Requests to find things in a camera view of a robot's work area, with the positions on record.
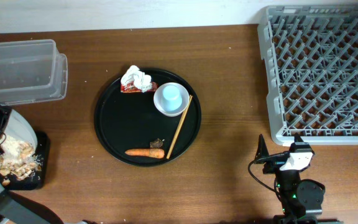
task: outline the blue cup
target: blue cup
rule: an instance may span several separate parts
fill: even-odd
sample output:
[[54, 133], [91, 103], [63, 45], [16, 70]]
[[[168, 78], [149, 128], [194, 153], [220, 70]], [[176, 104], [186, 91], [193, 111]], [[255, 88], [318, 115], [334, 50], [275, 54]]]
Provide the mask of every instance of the blue cup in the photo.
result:
[[174, 85], [167, 85], [162, 90], [161, 104], [166, 112], [171, 112], [180, 107], [182, 98], [178, 87]]

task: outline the dish rack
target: dish rack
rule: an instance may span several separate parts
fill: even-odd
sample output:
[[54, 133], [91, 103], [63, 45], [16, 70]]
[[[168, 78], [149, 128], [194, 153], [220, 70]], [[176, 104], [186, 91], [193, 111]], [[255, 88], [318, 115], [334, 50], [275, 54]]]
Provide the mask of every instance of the dish rack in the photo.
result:
[[271, 6], [258, 36], [273, 141], [358, 144], [358, 6]]

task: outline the red wrapper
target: red wrapper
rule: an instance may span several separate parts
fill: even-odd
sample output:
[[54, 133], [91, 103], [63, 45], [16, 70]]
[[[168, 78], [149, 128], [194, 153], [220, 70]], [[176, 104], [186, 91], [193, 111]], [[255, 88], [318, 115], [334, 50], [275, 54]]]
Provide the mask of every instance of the red wrapper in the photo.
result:
[[[152, 88], [147, 90], [146, 92], [155, 92], [157, 91], [158, 85], [155, 82], [152, 82]], [[121, 93], [142, 93], [142, 90], [136, 88], [134, 83], [128, 83], [126, 86], [121, 84]]]

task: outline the table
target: table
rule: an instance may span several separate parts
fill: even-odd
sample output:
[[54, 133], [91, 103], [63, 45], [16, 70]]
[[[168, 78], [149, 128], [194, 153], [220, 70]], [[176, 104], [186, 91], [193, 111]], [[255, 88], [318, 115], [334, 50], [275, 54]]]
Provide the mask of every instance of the table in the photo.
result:
[[[276, 196], [247, 173], [258, 135], [270, 153], [266, 71], [257, 26], [0, 34], [0, 42], [53, 39], [68, 58], [64, 100], [15, 106], [51, 141], [40, 190], [18, 192], [66, 222], [249, 222], [281, 214]], [[100, 145], [93, 127], [99, 94], [130, 65], [182, 76], [197, 92], [203, 120], [196, 141], [176, 161], [153, 168], [124, 164]], [[303, 179], [326, 186], [323, 215], [358, 223], [358, 146], [314, 146]], [[273, 176], [253, 172], [269, 185]]]

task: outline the plastic grid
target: plastic grid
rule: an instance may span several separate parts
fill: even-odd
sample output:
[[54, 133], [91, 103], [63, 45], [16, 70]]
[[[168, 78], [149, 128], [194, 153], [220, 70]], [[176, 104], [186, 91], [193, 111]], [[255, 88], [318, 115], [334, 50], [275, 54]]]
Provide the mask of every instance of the plastic grid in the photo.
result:
[[281, 135], [358, 136], [358, 14], [318, 10], [268, 16]]

